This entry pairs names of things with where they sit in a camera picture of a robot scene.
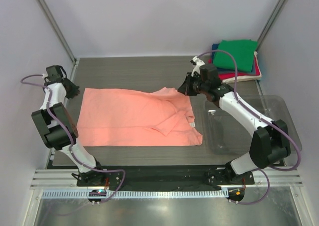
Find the salmon pink t-shirt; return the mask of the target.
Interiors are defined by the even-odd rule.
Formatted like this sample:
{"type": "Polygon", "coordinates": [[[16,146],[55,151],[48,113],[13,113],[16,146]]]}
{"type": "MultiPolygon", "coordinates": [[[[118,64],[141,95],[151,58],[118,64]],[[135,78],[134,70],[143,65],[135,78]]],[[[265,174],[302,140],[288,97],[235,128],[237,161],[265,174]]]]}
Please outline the salmon pink t-shirt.
{"type": "Polygon", "coordinates": [[[203,142],[190,98],[166,87],[153,93],[87,88],[77,129],[86,147],[200,146],[203,142]]]}

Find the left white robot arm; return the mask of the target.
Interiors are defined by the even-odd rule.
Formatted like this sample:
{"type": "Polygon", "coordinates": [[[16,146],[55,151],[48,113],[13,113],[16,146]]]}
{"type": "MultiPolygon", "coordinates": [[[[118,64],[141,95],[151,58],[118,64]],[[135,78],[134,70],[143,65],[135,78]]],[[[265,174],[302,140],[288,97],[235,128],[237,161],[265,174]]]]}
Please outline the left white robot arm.
{"type": "Polygon", "coordinates": [[[89,154],[78,140],[78,131],[63,102],[79,95],[79,86],[70,79],[64,68],[53,65],[46,68],[44,76],[45,98],[41,108],[32,112],[32,120],[45,146],[65,154],[77,166],[71,175],[78,186],[100,186],[106,174],[101,164],[89,154]]]}

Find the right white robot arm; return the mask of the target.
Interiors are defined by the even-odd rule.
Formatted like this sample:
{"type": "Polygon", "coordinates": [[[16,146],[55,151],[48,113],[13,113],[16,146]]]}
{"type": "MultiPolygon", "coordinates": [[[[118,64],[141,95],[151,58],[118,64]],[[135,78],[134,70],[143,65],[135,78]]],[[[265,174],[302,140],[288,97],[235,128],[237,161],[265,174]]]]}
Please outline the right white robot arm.
{"type": "Polygon", "coordinates": [[[186,96],[205,95],[209,102],[236,119],[252,137],[249,152],[225,165],[227,182],[236,184],[248,172],[264,169],[291,154],[287,124],[266,117],[244,101],[233,87],[221,81],[214,65],[204,64],[198,72],[188,72],[178,92],[186,96]]]}

